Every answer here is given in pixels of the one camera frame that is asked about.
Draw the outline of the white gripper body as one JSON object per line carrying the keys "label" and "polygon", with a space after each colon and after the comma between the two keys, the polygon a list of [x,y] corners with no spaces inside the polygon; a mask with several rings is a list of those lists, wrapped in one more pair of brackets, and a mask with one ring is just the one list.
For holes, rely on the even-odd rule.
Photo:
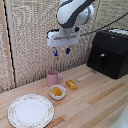
{"label": "white gripper body", "polygon": [[49,31],[47,33],[47,45],[49,47],[77,44],[79,42],[79,39],[79,32],[71,33],[69,36],[61,34],[59,30]]}

